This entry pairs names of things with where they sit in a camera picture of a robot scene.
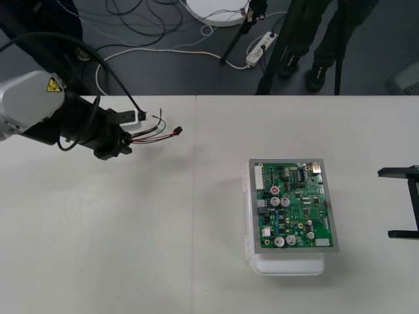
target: white cable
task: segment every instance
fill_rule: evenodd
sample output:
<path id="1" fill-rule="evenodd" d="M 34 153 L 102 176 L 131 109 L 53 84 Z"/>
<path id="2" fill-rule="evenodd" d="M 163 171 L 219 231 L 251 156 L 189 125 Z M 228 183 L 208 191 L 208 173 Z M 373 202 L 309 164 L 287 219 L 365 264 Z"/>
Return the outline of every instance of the white cable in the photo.
<path id="1" fill-rule="evenodd" d="M 207 55 L 207 56 L 211 56 L 217 59 L 221 59 L 220 56 L 217 56 L 216 54 L 212 54 L 211 52 L 205 52 L 205 51 L 184 51 L 184 50 L 173 50 L 173 49 L 152 49 L 152 48 L 133 48 L 133 49 L 128 49 L 122 52 L 118 52 L 117 54 L 113 54 L 112 56 L 109 56 L 107 58 L 105 58 L 105 61 L 110 60 L 112 58 L 115 58 L 117 56 L 120 56 L 121 54 L 127 54 L 129 52 L 132 51 L 149 51 L 149 52 L 175 52 L 178 54 L 203 54 L 203 55 Z M 236 70 L 245 70 L 250 68 L 249 65 L 245 66 L 245 67 L 236 67 L 235 65 L 231 64 L 230 62 L 226 61 L 226 63 L 231 66 L 233 69 Z M 98 68 L 96 69 L 96 74 L 95 74 L 95 80 L 96 80 L 96 86 L 98 87 L 98 90 L 105 96 L 108 96 L 108 94 L 106 94 L 100 87 L 99 85 L 99 69 L 100 69 L 101 65 L 98 65 Z"/>

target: capacitor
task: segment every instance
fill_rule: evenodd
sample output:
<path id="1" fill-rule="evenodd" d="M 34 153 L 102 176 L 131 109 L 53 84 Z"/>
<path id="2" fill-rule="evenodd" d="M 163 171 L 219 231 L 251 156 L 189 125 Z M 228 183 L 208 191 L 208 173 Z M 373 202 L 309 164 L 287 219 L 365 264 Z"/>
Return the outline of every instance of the capacitor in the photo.
<path id="1" fill-rule="evenodd" d="M 287 236 L 287 244 L 290 246 L 295 245 L 295 243 L 297 242 L 297 239 L 295 238 L 295 236 L 293 235 L 289 235 Z"/>
<path id="2" fill-rule="evenodd" d="M 270 201 L 269 201 L 269 203 L 272 206 L 279 206 L 280 203 L 281 203 L 281 200 L 279 198 L 275 197 L 275 198 L 271 198 Z"/>
<path id="3" fill-rule="evenodd" d="M 281 199 L 281 206 L 282 206 L 282 207 L 288 207 L 290 203 L 291 203 L 291 202 L 289 201 L 289 199 L 288 199 L 288 198 L 282 198 L 282 199 Z"/>
<path id="4" fill-rule="evenodd" d="M 314 239 L 314 232 L 308 232 L 306 234 L 306 238 L 309 239 L 309 240 L 313 240 Z"/>
<path id="5" fill-rule="evenodd" d="M 285 245 L 285 240 L 283 237 L 276 237 L 274 240 L 274 245 L 276 247 L 283 247 Z"/>
<path id="6" fill-rule="evenodd" d="M 278 188 L 277 186 L 273 185 L 273 186 L 270 188 L 269 192 L 270 192 L 272 195 L 278 195 L 278 194 L 280 193 L 280 188 Z"/>

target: green circuit board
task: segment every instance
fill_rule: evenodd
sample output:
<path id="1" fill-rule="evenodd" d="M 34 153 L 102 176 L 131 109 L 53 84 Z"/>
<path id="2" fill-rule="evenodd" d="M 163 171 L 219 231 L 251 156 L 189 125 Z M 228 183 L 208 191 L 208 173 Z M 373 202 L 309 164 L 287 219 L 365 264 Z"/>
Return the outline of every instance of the green circuit board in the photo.
<path id="1" fill-rule="evenodd" d="M 320 165 L 255 166 L 263 180 L 257 188 L 262 248 L 333 247 Z"/>

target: black connector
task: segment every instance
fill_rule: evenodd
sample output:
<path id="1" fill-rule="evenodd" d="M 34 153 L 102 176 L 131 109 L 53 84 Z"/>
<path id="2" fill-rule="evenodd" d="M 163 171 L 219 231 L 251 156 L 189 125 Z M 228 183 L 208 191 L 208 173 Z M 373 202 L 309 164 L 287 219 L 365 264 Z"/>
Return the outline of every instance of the black connector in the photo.
<path id="1" fill-rule="evenodd" d="M 173 130 L 173 133 L 175 135 L 179 135 L 180 133 L 182 133 L 183 129 L 181 126 L 178 126 L 176 129 Z"/>

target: component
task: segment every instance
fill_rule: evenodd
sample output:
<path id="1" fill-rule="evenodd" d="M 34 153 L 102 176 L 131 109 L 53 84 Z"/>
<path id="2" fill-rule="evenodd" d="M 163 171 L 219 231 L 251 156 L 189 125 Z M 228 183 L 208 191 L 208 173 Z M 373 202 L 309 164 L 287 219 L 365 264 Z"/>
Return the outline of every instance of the component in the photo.
<path id="1" fill-rule="evenodd" d="M 306 234 L 306 238 L 309 239 L 309 240 L 313 240 L 314 239 L 314 232 L 308 232 Z"/>
<path id="2" fill-rule="evenodd" d="M 269 190 L 272 195 L 278 195 L 280 193 L 280 188 L 277 186 L 272 186 Z"/>
<path id="3" fill-rule="evenodd" d="M 327 217 L 325 217 L 324 221 L 325 221 L 325 228 L 328 230 L 329 229 L 329 221 L 327 220 Z"/>
<path id="4" fill-rule="evenodd" d="M 260 215 L 267 214 L 268 213 L 268 209 L 266 209 L 266 207 L 259 207 L 257 209 L 257 213 L 260 214 Z"/>
<path id="5" fill-rule="evenodd" d="M 264 174 L 262 171 L 263 167 L 255 166 L 255 184 L 256 191 L 265 189 Z"/>
<path id="6" fill-rule="evenodd" d="M 266 207 L 265 200 L 257 200 L 257 207 Z"/>
<path id="7" fill-rule="evenodd" d="M 263 237 L 270 237 L 270 228 L 269 227 L 265 227 L 262 229 L 262 236 Z"/>
<path id="8" fill-rule="evenodd" d="M 302 168 L 299 168 L 299 181 L 304 182 L 306 180 L 306 177 L 304 175 L 304 170 Z"/>
<path id="9" fill-rule="evenodd" d="M 289 206 L 289 204 L 291 204 L 291 202 L 289 201 L 289 199 L 288 199 L 288 198 L 282 198 L 282 199 L 281 199 L 281 206 L 282 206 L 282 207 L 288 207 L 288 206 Z"/>
<path id="10" fill-rule="evenodd" d="M 295 243 L 297 242 L 297 239 L 295 238 L 294 235 L 289 235 L 287 236 L 287 244 L 290 246 L 295 245 Z"/>
<path id="11" fill-rule="evenodd" d="M 285 245 L 285 240 L 283 237 L 276 237 L 274 240 L 274 245 L 276 247 L 283 247 Z"/>
<path id="12" fill-rule="evenodd" d="M 272 205 L 272 206 L 279 206 L 280 205 L 280 203 L 281 203 L 281 200 L 279 199 L 279 198 L 277 198 L 277 197 L 274 197 L 274 198 L 271 198 L 270 199 L 270 201 L 269 201 L 269 203 Z"/>
<path id="13" fill-rule="evenodd" d="M 293 188 L 306 188 L 306 183 L 293 183 Z"/>
<path id="14" fill-rule="evenodd" d="M 317 247 L 330 247 L 329 239 L 316 239 Z"/>
<path id="15" fill-rule="evenodd" d="M 312 169 L 314 175 L 318 175 L 321 173 L 321 168 L 318 162 L 312 162 Z"/>

